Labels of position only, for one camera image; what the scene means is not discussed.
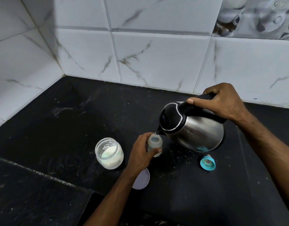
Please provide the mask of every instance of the jar rim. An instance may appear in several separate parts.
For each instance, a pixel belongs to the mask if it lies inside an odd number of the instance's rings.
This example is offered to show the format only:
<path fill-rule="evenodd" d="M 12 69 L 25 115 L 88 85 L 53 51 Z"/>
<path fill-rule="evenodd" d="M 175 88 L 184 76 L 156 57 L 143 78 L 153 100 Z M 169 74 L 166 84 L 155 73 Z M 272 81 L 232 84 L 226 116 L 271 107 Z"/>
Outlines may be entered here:
<path fill-rule="evenodd" d="M 98 150 L 98 147 L 99 147 L 104 141 L 106 141 L 106 140 L 113 140 L 113 141 L 116 143 L 116 149 L 115 149 L 115 151 L 112 153 L 112 155 L 110 155 L 110 156 L 108 156 L 108 157 L 101 157 L 101 156 L 98 154 L 97 150 Z M 116 141 L 115 139 L 113 139 L 113 138 L 111 138 L 111 137 L 107 137 L 107 138 L 101 139 L 100 141 L 98 141 L 98 143 L 97 143 L 96 146 L 95 146 L 95 154 L 96 154 L 96 157 L 99 158 L 99 159 L 101 159 L 101 160 L 107 160 L 107 159 L 112 158 L 112 157 L 117 153 L 117 151 L 118 151 L 118 143 L 117 143 L 117 141 Z"/>

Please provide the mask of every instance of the blue ring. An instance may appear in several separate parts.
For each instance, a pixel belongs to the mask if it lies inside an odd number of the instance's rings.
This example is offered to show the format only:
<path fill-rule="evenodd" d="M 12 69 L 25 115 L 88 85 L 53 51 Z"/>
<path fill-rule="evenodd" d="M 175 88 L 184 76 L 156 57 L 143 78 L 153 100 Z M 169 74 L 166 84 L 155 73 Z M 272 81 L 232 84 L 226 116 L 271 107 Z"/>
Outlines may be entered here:
<path fill-rule="evenodd" d="M 211 161 L 211 166 L 207 166 L 206 164 L 204 164 L 203 160 L 207 159 Z M 207 171 L 213 171 L 216 168 L 216 163 L 212 157 L 204 156 L 200 161 L 200 166 Z"/>

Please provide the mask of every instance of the person's left arm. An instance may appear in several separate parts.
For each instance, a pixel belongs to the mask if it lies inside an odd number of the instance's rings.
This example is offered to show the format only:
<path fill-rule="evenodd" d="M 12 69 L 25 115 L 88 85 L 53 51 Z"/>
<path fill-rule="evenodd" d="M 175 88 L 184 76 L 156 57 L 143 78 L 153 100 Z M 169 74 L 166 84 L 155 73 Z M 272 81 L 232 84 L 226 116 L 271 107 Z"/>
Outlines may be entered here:
<path fill-rule="evenodd" d="M 116 226 L 118 224 L 135 179 L 148 167 L 152 157 L 161 151 L 157 148 L 150 152 L 146 151 L 146 140 L 152 134 L 144 133 L 138 137 L 133 145 L 127 167 L 84 226 Z"/>

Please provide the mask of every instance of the person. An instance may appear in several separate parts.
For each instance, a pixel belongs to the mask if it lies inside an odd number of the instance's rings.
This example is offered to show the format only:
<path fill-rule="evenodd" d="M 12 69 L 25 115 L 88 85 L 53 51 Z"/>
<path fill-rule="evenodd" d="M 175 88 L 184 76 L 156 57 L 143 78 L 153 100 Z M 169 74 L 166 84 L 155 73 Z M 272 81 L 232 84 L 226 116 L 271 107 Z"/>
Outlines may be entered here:
<path fill-rule="evenodd" d="M 189 98 L 187 102 L 231 120 L 242 130 L 289 207 L 289 147 L 250 114 L 231 84 L 220 83 L 207 88 L 203 93 L 214 93 L 216 96 L 212 100 Z M 151 158 L 160 152 L 159 149 L 146 152 L 145 143 L 151 134 L 153 133 L 145 133 L 138 137 L 133 145 L 127 167 L 84 225 L 115 226 L 118 224 L 135 179 L 149 165 Z"/>

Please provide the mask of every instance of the tiled wall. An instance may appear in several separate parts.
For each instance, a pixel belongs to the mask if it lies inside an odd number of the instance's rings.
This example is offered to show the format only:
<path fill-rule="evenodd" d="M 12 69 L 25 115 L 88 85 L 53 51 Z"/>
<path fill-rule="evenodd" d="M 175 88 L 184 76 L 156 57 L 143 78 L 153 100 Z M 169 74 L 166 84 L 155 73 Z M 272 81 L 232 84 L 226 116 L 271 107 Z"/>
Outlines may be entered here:
<path fill-rule="evenodd" d="M 63 75 L 20 0 L 0 0 L 0 125 Z"/>
<path fill-rule="evenodd" d="M 22 1 L 66 75 L 289 108 L 289 0 Z"/>

